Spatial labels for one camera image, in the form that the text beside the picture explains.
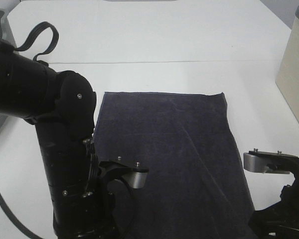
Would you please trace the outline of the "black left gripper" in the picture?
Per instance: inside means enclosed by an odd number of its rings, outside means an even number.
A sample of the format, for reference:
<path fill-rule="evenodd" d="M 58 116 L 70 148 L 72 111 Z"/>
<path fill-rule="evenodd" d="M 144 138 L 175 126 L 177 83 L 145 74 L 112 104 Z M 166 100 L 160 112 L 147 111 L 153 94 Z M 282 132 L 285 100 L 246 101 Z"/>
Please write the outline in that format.
<path fill-rule="evenodd" d="M 116 196 L 109 191 L 109 183 L 118 180 L 126 186 L 132 200 L 132 188 L 122 176 L 131 169 L 132 163 L 122 163 L 117 160 L 80 163 L 77 179 L 83 183 L 80 186 L 79 209 L 77 213 L 78 239 L 122 239 L 127 234 L 130 222 L 123 231 L 118 227 L 113 216 L 116 206 Z"/>

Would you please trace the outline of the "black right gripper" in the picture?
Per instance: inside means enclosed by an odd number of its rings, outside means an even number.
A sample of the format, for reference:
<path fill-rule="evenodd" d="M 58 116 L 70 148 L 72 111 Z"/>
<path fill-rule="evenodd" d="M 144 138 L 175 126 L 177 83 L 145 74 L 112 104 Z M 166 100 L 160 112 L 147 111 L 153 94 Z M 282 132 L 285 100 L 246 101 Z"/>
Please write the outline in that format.
<path fill-rule="evenodd" d="M 293 184 L 283 187 L 279 202 L 254 211 L 249 220 L 249 227 L 260 239 L 299 239 L 299 159 L 285 162 L 294 175 Z"/>

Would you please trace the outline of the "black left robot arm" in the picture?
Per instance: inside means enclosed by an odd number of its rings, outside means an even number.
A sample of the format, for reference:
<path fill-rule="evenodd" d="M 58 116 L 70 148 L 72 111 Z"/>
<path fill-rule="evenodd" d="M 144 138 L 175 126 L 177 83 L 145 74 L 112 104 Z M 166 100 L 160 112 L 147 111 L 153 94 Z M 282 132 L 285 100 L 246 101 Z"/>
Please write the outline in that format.
<path fill-rule="evenodd" d="M 121 239 L 108 183 L 135 187 L 148 169 L 98 161 L 92 135 L 96 93 L 73 71 L 55 72 L 0 39 L 0 114 L 35 126 L 60 239 Z"/>

